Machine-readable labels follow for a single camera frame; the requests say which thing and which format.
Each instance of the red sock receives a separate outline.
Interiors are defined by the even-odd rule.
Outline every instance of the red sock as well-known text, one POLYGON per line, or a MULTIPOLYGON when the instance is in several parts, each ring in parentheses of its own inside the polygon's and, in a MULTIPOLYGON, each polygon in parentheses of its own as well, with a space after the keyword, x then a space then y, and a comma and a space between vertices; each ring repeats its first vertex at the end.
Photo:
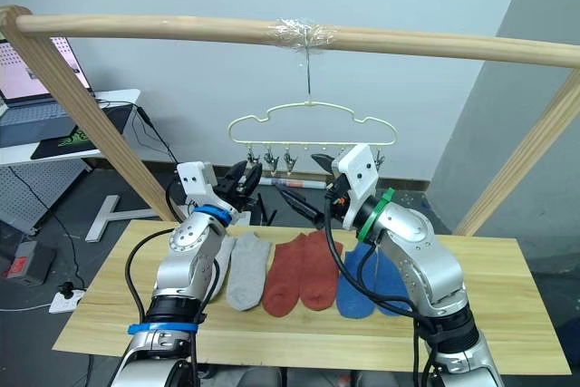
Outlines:
POLYGON ((262 304, 272 316, 286 316, 298 302, 306 236, 275 246, 274 262, 266 276, 262 304))
MULTIPOLYGON (((343 252, 343 244, 334 242, 338 254, 343 252)), ((336 298, 338 266, 336 266, 326 235, 322 230, 314 231, 304 242, 304 264, 300 282, 300 299, 308 308, 324 310, 336 298)))

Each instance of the keyboard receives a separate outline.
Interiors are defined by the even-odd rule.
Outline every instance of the keyboard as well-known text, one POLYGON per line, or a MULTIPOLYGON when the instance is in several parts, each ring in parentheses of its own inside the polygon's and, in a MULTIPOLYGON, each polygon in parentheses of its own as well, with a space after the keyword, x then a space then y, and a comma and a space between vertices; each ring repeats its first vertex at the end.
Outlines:
POLYGON ((21 108, 10 108, 0 118, 0 126, 11 126, 31 121, 50 120, 67 117, 66 111, 58 103, 35 104, 21 108))

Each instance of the sock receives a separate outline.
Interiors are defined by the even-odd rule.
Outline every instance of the sock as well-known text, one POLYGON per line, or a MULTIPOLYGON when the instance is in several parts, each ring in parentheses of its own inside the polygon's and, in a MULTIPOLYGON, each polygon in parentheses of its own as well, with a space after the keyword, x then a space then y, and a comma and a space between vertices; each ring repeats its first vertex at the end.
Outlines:
POLYGON ((300 233, 291 242, 275 246, 262 298, 264 309, 272 316, 286 316, 298 302, 305 240, 306 236, 300 233))
POLYGON ((244 233, 237 239, 226 292, 227 301, 236 310, 247 310, 260 302, 269 253, 270 243, 254 233, 244 233))
MULTIPOLYGON (((216 298, 216 296, 218 296, 219 290, 221 289, 221 286, 224 284, 224 278, 226 278, 227 274, 227 267, 229 266, 229 255, 231 254, 232 248, 234 247, 235 243, 236 238, 230 236, 224 237, 224 240, 222 240, 221 242, 221 247, 219 248, 219 251, 217 252, 216 255, 217 264, 219 265, 219 278, 217 279, 216 289, 214 290, 214 293, 211 295, 211 298, 209 298, 209 301, 213 301, 216 298)), ((211 281, 209 282, 208 292, 215 279, 216 279, 216 268, 212 266, 211 281)))
MULTIPOLYGON (((407 296, 407 288, 402 281, 401 274, 397 266, 382 252, 378 250, 379 262, 377 264, 377 274, 374 286, 374 291, 377 294, 383 295, 398 295, 407 296)), ((408 309, 409 306, 401 302, 390 302, 389 304, 395 305, 396 307, 402 309, 408 309)), ((393 313, 391 310, 386 308, 377 307, 383 314, 388 316, 398 316, 398 314, 393 313)))
MULTIPOLYGON (((343 244, 335 242, 339 254, 343 244)), ((336 298, 338 266, 335 264, 326 235, 322 230, 314 231, 304 242, 304 265, 300 282, 300 299, 312 310, 330 307, 336 298)))
MULTIPOLYGON (((346 253, 344 266, 346 270, 356 279, 358 269, 363 256, 369 250, 369 246, 358 243, 353 251, 346 253)), ((372 291, 374 291, 374 276, 377 268, 377 254, 372 254, 362 268, 362 281, 372 291)), ((346 278, 341 274, 338 278, 338 295, 336 297, 338 312, 344 317, 352 319, 362 319, 371 315, 374 310, 374 302, 356 290, 346 278)))

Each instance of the mouse pad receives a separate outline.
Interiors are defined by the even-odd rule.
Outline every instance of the mouse pad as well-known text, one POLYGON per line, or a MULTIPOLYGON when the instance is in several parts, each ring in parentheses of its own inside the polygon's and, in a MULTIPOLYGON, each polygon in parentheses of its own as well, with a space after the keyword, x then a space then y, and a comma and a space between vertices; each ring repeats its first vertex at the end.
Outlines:
MULTIPOLYGON (((117 128, 117 131, 122 133, 125 129, 125 124, 127 124, 127 120, 129 119, 129 115, 131 114, 131 109, 130 104, 124 104, 122 106, 115 106, 114 108, 105 108, 103 109, 103 112, 107 114, 109 120, 111 120, 117 128)), ((89 140, 87 135, 85 135, 85 133, 77 126, 69 136, 41 140, 30 159, 50 158, 52 156, 60 156, 62 154, 95 149, 96 147, 92 144, 91 140, 89 140)))

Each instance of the wooden pole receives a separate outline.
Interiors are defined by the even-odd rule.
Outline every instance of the wooden pole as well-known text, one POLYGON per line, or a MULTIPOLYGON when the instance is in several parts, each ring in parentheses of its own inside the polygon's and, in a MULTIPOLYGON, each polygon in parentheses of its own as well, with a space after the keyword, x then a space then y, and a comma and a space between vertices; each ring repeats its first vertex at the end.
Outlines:
MULTIPOLYGON (((301 44, 296 26, 276 20, 178 15, 21 15, 27 35, 159 38, 240 44, 301 44)), ((397 53, 535 63, 580 68, 580 46, 541 41, 316 25, 319 48, 352 52, 397 53)))
POLYGON ((573 70, 554 99, 491 180, 453 234, 473 236, 556 141, 580 111, 580 70, 573 70))
POLYGON ((0 11, 0 31, 111 165, 162 219, 174 220, 165 202, 163 187, 84 89, 50 38, 29 37, 17 29, 17 18, 29 14, 21 6, 4 7, 0 11))

